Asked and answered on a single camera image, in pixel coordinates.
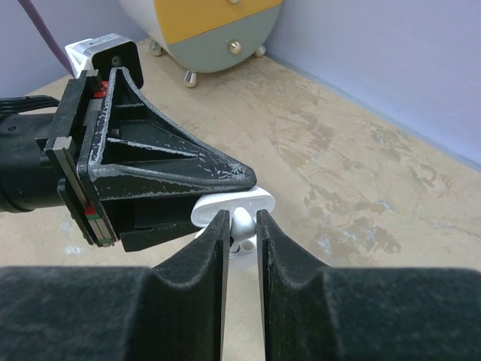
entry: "screw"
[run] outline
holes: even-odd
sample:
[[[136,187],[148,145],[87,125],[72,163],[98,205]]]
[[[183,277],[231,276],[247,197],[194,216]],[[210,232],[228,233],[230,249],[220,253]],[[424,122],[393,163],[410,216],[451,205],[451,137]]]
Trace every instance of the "screw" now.
[[[117,67],[117,66],[122,66],[122,58],[118,55],[115,55],[112,58],[112,65]]]

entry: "black cable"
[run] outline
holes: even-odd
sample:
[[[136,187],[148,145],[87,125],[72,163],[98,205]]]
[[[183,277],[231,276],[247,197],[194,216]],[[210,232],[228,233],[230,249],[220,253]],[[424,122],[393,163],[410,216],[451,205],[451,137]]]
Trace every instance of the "black cable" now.
[[[0,98],[0,115],[36,111],[37,109],[54,108],[57,106],[59,106],[59,101],[51,96]]]

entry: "drawer knob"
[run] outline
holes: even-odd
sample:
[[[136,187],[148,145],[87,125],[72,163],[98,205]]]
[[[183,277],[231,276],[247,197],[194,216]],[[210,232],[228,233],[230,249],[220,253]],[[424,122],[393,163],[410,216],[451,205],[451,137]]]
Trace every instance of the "drawer knob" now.
[[[231,41],[228,43],[228,49],[233,54],[239,54],[242,51],[242,45],[239,41]]]

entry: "black triangular bracket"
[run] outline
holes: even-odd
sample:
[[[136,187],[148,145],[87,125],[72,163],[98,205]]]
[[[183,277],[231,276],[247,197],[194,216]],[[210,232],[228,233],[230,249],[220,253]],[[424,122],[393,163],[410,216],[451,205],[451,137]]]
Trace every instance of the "black triangular bracket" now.
[[[78,176],[103,233],[120,238],[126,251],[198,231],[190,213],[201,196],[257,183],[250,167],[150,104],[127,68],[112,69],[103,102],[86,123]]]

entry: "stained floor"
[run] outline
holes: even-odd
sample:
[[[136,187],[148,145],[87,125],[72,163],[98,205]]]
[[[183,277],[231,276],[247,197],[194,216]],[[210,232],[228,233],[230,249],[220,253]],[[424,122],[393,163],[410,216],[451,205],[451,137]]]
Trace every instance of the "stained floor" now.
[[[481,269],[481,174],[268,58],[182,85],[139,45],[143,93],[252,166],[283,230],[333,266]],[[37,93],[60,97],[67,79]],[[156,265],[191,238],[139,253],[89,247],[66,208],[0,214],[0,265]],[[261,360],[257,271],[229,274],[224,359]]]

